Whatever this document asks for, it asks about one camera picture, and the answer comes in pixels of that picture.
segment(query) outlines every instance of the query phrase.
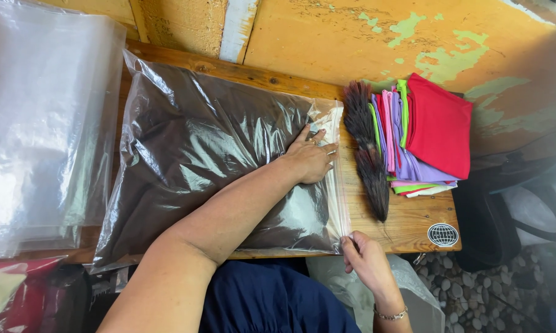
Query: sticker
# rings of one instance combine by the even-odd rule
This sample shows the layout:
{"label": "sticker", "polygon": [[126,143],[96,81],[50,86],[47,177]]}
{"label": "sticker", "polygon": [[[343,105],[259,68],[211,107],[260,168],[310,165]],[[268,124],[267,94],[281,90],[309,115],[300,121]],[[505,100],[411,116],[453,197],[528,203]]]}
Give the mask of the sticker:
{"label": "sticker", "polygon": [[459,240],[459,232],[447,223],[436,223],[428,229],[428,238],[442,248],[455,245]]}

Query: brown fabric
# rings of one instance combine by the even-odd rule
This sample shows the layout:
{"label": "brown fabric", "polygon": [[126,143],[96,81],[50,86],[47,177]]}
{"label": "brown fabric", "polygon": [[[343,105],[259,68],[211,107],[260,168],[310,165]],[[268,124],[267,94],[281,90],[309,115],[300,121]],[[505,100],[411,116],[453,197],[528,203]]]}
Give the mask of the brown fabric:
{"label": "brown fabric", "polygon": [[[163,231],[224,186],[276,159],[295,140],[307,99],[140,62],[96,267],[145,253]],[[324,182],[297,185],[241,248],[333,251]]]}

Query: navy blue clothing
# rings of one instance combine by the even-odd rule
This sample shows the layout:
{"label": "navy blue clothing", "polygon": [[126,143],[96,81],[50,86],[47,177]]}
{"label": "navy blue clothing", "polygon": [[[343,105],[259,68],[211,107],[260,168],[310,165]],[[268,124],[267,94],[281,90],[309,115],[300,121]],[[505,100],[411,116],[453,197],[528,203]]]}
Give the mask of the navy blue clothing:
{"label": "navy blue clothing", "polygon": [[200,333],[360,333],[329,289],[277,264],[229,261],[206,291]]}

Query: person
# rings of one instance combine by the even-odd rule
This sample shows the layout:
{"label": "person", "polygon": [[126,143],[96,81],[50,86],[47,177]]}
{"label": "person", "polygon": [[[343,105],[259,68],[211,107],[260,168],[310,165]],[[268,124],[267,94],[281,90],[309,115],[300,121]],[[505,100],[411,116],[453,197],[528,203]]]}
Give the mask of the person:
{"label": "person", "polygon": [[[322,284],[288,267],[228,261],[288,191],[322,180],[337,144],[316,146],[309,125],[275,161],[223,188],[149,247],[101,323],[114,332],[360,332]],[[378,242],[359,231],[341,238],[346,273],[374,294],[374,331],[411,332],[399,288]],[[404,314],[395,320],[384,316]]]}

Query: wooden wall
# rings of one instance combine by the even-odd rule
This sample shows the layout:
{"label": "wooden wall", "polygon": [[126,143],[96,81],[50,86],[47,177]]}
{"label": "wooden wall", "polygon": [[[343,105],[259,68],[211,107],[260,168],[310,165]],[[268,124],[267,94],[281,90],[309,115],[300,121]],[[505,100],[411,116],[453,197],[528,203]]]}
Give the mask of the wooden wall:
{"label": "wooden wall", "polygon": [[[130,38],[210,57],[219,56],[221,41],[236,42],[243,46],[236,62],[332,84],[365,79],[382,89],[416,72],[475,102],[474,156],[556,131],[550,0],[45,2],[110,15]],[[227,6],[246,2],[250,13],[239,32],[231,14],[223,40]]]}

